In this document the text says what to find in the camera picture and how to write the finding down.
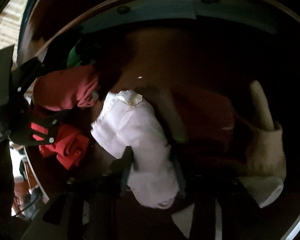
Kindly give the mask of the pink red underwear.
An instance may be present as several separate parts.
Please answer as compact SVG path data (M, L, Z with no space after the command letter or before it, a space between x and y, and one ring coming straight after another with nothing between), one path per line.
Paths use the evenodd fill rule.
M97 87L98 73L92 64L54 71L37 79L34 104L50 111L91 107L96 103L93 92Z

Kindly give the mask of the bright red underwear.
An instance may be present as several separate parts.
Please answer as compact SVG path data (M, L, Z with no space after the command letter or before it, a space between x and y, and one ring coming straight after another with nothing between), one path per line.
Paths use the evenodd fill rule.
M32 138L39 142L42 157L55 155L67 170L77 167L85 156L89 138L71 124L67 112L53 112L40 108L31 111Z

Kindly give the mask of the green and black underwear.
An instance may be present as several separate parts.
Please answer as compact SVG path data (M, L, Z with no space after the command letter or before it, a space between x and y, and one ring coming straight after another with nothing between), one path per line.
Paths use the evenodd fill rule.
M80 62L81 62L81 56L77 51L77 46L74 46L69 53L66 66L67 68L76 67L79 66Z

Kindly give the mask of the white lace underwear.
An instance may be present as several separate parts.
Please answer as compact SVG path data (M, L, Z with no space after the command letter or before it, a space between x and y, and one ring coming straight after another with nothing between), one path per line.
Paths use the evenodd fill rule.
M109 92L97 119L91 124L96 142L116 159L131 147L133 162L127 185L145 207L168 209L179 191L169 160L170 146L153 107L133 90Z

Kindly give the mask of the cream rolled garment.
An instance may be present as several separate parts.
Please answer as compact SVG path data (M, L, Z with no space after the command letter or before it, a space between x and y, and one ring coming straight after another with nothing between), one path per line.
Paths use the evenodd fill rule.
M258 81L250 84L259 124L252 126L253 142L247 152L246 175L240 180L260 208L272 204L283 191L287 175L282 127L272 119L268 101Z

